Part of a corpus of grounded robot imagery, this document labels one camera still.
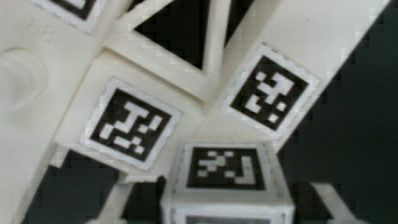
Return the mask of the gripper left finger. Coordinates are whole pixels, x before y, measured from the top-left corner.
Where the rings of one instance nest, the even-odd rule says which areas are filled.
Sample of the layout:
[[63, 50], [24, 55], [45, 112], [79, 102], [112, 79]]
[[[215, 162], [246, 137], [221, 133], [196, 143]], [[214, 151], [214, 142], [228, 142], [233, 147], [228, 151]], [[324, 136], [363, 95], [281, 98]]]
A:
[[116, 183], [100, 210], [88, 224], [162, 224], [160, 199], [168, 180]]

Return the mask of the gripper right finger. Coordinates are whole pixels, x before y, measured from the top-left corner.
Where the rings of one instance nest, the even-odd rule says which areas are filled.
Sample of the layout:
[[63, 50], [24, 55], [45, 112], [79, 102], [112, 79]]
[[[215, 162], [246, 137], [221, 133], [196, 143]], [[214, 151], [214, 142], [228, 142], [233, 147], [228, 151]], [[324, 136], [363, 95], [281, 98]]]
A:
[[331, 183], [295, 183], [292, 196], [294, 224], [370, 224], [356, 217]]

